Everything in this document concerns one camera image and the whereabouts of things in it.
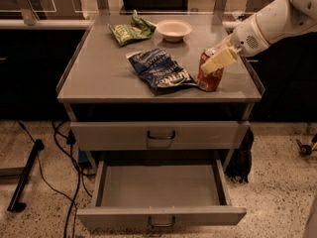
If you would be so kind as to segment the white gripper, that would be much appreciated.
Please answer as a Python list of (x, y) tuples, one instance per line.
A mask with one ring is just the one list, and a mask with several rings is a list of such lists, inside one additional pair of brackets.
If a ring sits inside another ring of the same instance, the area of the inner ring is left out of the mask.
[(238, 49), (241, 50), (240, 54), (245, 57), (253, 57), (267, 50), (270, 43), (264, 36), (262, 22), (263, 17), (258, 13), (241, 22), (232, 35), (228, 35), (216, 45), (216, 49), (220, 51), (209, 58), (201, 69), (205, 73), (211, 73), (236, 62), (239, 55)]

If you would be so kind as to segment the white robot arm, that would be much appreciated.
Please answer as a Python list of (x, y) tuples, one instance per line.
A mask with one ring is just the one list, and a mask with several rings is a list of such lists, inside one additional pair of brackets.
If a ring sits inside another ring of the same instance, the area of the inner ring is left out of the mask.
[(282, 39), (310, 33), (316, 25), (317, 0), (274, 0), (241, 22), (201, 69), (212, 73), (236, 62), (238, 56), (252, 57)]

